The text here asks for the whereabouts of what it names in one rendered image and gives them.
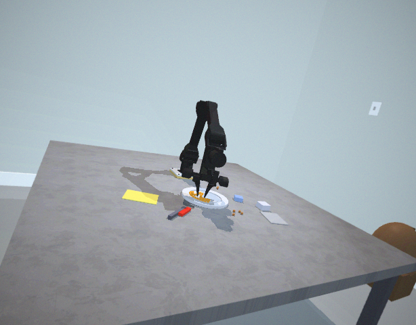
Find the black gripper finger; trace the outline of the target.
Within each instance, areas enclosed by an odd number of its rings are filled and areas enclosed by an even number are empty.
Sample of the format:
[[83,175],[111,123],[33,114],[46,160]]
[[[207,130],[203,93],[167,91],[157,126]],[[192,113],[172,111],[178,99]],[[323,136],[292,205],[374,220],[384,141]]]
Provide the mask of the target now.
[[199,195],[199,187],[200,187],[200,180],[199,181],[195,181],[192,179],[192,181],[195,183],[196,185],[196,194],[197,196]]
[[216,187],[216,185],[215,185],[215,184],[208,183],[207,189],[206,189],[206,191],[205,191],[204,198],[206,197],[206,195],[208,194],[208,192],[210,191],[210,189],[211,189],[213,186],[215,186],[215,187]]

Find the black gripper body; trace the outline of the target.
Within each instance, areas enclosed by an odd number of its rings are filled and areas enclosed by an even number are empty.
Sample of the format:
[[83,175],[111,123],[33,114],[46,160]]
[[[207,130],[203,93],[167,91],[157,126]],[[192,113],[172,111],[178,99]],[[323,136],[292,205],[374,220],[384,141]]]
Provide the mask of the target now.
[[[206,166],[206,167],[209,167],[209,168],[214,168],[214,166],[206,160],[202,160],[201,167],[202,166]],[[193,171],[194,171],[194,169],[185,168],[182,171],[182,177],[185,177],[185,178],[188,178],[188,179],[193,177],[193,180],[199,181],[199,178],[200,178],[200,175],[201,175],[201,174],[199,174],[200,172],[195,173]],[[223,186],[223,187],[226,187],[226,188],[228,187],[228,184],[229,184],[228,178],[224,177],[224,176],[219,176],[217,181],[212,179],[211,183],[216,185],[217,182],[219,183],[220,186]]]

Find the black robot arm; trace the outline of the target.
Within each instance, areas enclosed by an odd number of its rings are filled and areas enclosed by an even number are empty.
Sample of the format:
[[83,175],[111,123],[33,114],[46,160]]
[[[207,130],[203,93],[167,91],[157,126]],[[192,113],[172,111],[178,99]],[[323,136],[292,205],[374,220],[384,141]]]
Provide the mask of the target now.
[[216,102],[200,100],[196,103],[196,123],[190,138],[190,142],[185,145],[180,154],[181,167],[180,173],[185,168],[192,169],[193,163],[197,163],[199,158],[198,144],[207,121],[207,130],[205,132],[205,151],[203,160],[210,162],[214,168],[202,166],[200,170],[200,180],[209,183],[218,179],[219,171],[215,168],[223,167],[226,164],[226,135],[223,127],[220,126]]

